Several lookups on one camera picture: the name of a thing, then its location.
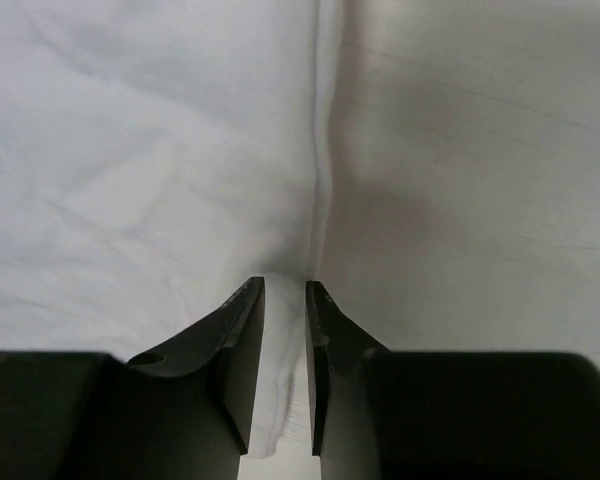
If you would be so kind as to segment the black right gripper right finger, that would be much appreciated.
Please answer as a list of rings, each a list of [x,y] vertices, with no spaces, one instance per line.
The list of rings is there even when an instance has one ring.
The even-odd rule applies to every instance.
[[[386,348],[305,287],[325,479],[600,479],[600,370],[564,352]]]

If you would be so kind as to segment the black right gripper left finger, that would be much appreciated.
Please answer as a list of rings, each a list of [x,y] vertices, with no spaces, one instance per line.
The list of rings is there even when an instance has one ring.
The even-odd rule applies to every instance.
[[[249,448],[265,283],[127,362],[0,352],[0,479],[233,479]]]

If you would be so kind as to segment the white skirt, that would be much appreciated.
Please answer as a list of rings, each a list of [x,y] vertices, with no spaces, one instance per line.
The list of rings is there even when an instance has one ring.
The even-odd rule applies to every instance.
[[[343,19],[340,1],[0,1],[0,350],[129,359],[263,276],[249,453],[271,456]]]

